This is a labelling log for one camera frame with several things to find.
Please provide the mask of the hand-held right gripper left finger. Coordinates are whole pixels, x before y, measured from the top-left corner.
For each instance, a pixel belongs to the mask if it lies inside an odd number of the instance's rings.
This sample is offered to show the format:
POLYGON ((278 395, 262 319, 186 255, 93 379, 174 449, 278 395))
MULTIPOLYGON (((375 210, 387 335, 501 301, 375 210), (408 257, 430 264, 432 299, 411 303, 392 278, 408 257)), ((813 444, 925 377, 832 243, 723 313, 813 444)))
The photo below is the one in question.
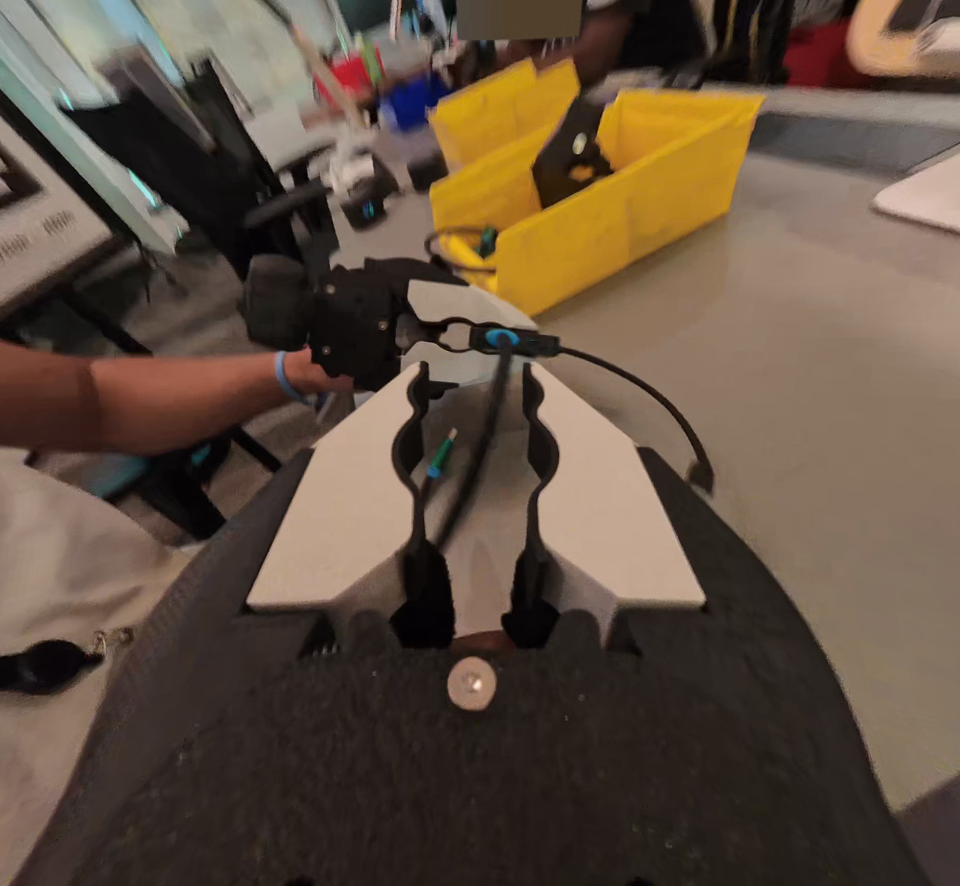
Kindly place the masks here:
POLYGON ((318 611, 336 633, 374 613, 408 648, 450 646, 450 572, 414 482, 429 393, 428 366, 415 363, 318 440, 247 594, 250 611, 318 611))

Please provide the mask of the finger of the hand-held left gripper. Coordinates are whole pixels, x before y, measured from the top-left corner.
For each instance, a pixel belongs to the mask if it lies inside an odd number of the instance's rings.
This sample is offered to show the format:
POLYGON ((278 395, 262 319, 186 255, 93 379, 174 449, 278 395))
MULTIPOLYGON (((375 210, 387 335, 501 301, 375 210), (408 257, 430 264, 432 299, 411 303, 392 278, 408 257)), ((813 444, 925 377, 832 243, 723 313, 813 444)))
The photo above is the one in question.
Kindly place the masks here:
POLYGON ((471 349, 452 350, 446 345, 421 339, 405 351, 405 368, 424 365, 431 383, 444 388, 469 387, 490 382, 494 357, 471 349))
POLYGON ((537 332, 537 324, 493 293, 473 285, 411 280, 405 330, 410 336, 465 338, 474 326, 537 332))

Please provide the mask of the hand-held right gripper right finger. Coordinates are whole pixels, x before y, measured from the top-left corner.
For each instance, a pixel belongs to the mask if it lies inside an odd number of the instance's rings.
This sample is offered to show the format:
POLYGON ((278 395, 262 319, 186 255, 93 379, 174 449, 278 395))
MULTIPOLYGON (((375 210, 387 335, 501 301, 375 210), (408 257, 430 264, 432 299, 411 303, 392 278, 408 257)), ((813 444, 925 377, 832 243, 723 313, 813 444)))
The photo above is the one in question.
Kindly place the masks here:
POLYGON ((706 595, 634 441, 534 363, 522 411, 537 483, 502 616, 510 642, 541 649, 570 612, 588 614, 606 645, 623 614, 701 610, 706 595))

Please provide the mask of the slim black multiport hub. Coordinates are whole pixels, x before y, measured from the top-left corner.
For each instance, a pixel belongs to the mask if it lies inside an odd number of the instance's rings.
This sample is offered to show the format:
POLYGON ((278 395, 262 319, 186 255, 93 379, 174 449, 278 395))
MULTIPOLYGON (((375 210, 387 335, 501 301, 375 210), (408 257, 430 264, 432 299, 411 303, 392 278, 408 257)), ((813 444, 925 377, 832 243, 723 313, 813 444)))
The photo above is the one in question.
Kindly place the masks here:
POLYGON ((678 407, 650 383, 602 357, 564 345, 558 336, 532 329, 481 324, 470 326, 467 336, 466 348, 472 352, 493 355, 499 350, 500 340, 505 340, 511 351, 521 357, 537 360, 568 356, 617 376, 642 390, 671 416, 690 445, 694 460, 687 473, 687 482, 708 496, 714 494, 714 465, 701 438, 678 407))

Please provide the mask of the yellow plastic bin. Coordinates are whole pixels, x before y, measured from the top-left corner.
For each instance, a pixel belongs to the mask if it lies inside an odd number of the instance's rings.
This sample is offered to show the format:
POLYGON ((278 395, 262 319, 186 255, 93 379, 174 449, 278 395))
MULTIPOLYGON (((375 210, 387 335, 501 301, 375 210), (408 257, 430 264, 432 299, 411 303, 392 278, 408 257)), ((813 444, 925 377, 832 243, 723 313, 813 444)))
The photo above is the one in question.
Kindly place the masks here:
POLYGON ((572 62, 527 60, 429 114, 450 170, 429 190, 439 255, 529 316, 725 215, 765 100, 622 88, 597 133, 614 173, 542 210, 531 165, 580 88, 572 62))

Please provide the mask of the person's left forearm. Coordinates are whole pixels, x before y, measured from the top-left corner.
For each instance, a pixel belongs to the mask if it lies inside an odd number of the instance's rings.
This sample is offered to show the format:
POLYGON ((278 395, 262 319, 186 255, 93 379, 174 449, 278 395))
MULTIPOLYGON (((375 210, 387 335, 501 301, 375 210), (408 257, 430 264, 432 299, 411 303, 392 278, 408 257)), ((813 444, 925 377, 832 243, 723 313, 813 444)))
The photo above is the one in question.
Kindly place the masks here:
POLYGON ((290 400, 274 357, 87 359, 1 345, 1 444, 154 456, 290 400))

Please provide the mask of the grey desk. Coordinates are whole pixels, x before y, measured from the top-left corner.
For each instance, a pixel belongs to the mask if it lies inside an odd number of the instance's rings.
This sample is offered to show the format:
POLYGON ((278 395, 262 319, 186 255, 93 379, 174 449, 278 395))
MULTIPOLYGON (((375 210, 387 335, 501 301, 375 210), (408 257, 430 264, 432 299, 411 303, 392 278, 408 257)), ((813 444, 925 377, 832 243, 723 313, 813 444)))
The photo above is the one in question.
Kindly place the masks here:
POLYGON ((906 813, 958 776, 958 237, 884 184, 750 151, 726 217, 539 320, 686 415, 906 813))

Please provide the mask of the person's left hand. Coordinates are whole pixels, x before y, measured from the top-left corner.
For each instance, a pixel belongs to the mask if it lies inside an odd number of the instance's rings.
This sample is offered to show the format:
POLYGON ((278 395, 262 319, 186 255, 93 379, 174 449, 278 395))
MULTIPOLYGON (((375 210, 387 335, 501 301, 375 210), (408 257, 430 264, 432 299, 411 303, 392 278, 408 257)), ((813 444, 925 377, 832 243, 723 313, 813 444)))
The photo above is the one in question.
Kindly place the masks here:
POLYGON ((305 400, 354 392, 354 380, 351 377, 328 375, 322 365, 314 362, 313 353, 308 347, 295 352, 285 352, 282 375, 296 395, 305 400))

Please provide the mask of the blue wristband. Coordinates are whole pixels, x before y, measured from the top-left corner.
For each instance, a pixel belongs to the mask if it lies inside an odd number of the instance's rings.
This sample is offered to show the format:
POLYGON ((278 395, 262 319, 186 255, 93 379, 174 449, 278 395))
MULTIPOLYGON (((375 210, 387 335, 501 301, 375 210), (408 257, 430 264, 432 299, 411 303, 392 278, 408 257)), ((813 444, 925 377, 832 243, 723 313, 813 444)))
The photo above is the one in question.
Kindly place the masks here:
POLYGON ((318 366, 308 349, 276 352, 272 360, 274 377, 287 400, 314 407, 320 393, 315 388, 318 366))

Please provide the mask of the black device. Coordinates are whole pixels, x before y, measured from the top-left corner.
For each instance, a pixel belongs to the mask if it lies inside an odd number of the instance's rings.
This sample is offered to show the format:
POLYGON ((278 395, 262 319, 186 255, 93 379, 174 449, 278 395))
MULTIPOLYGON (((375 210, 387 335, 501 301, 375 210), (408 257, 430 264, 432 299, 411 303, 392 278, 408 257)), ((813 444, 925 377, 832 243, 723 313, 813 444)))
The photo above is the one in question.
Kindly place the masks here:
POLYGON ((386 200, 401 188, 395 174, 373 152, 360 154, 348 166, 351 171, 340 206, 350 227, 361 232, 386 218, 386 200))

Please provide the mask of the black office chair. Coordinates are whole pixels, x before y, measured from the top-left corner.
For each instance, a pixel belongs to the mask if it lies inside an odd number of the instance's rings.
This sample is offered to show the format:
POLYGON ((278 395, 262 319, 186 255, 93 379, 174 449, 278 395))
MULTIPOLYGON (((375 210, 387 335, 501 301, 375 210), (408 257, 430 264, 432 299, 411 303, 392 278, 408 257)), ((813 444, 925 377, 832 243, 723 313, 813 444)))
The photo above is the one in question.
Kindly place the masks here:
POLYGON ((242 229, 269 251, 307 267, 330 267, 340 250, 330 208, 330 188, 311 180, 270 197, 242 219, 242 229))

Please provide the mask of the blue plastic bin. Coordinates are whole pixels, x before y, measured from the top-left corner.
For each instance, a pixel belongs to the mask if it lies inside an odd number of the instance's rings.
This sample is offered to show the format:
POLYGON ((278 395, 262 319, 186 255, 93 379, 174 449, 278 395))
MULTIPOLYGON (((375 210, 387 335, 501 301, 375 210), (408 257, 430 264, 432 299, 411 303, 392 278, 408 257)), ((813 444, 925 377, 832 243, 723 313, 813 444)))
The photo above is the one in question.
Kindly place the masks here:
POLYGON ((410 133, 426 125, 428 112, 452 92, 435 71, 398 81, 379 98, 378 122, 395 133, 410 133))

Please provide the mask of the red container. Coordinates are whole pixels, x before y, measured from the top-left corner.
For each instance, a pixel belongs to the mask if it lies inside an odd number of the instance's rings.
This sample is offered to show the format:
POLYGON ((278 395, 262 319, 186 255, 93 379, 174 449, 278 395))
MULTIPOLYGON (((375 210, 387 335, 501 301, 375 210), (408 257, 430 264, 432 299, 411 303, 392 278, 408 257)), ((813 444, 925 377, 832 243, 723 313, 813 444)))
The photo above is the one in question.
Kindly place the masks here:
POLYGON ((339 54, 329 60, 330 69, 343 91, 362 110, 369 109, 376 104, 379 92, 378 83, 385 75, 379 45, 375 44, 373 50, 373 73, 370 73, 367 64, 367 59, 370 57, 362 52, 354 52, 349 55, 339 54))

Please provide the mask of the person's light grey clothing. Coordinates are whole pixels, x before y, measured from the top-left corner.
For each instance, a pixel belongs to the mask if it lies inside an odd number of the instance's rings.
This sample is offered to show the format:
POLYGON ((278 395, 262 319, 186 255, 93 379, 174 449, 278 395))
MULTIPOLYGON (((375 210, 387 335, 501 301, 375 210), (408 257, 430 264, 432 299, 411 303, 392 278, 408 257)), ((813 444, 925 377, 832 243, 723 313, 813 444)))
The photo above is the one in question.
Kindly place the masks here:
POLYGON ((203 544, 163 544, 102 499, 1 463, 1 647, 48 640, 106 652, 49 696, 1 700, 1 874, 11 884, 65 796, 107 687, 134 633, 203 544))

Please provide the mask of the white board with black print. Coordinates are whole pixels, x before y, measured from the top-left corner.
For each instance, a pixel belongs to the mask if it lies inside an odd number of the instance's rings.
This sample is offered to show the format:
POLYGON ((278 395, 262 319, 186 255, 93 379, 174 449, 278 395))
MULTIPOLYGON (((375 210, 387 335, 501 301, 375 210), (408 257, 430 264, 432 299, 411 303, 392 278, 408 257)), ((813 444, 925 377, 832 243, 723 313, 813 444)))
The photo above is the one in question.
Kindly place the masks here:
POLYGON ((6 119, 1 123, 1 306, 13 309, 114 230, 6 119))

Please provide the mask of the red bag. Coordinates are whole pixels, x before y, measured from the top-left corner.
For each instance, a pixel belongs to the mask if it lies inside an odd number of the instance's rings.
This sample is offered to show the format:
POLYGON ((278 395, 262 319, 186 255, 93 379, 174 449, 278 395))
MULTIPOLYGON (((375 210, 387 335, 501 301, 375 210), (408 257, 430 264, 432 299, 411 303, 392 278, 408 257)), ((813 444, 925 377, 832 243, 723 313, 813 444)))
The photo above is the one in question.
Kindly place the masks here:
POLYGON ((850 19, 842 17, 830 23, 794 28, 783 57, 787 85, 795 88, 869 87, 872 78, 853 67, 846 51, 849 24, 850 19))

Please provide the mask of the black rounded HDMI switch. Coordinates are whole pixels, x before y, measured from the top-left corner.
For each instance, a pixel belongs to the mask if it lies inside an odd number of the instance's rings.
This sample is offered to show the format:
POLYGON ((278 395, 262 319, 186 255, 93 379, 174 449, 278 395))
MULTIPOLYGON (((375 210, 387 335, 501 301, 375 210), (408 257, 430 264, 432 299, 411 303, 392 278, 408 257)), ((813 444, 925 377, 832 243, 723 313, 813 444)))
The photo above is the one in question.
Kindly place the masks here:
POLYGON ((542 210, 615 172, 597 139, 603 114, 602 105, 577 95, 538 152, 531 175, 542 210))

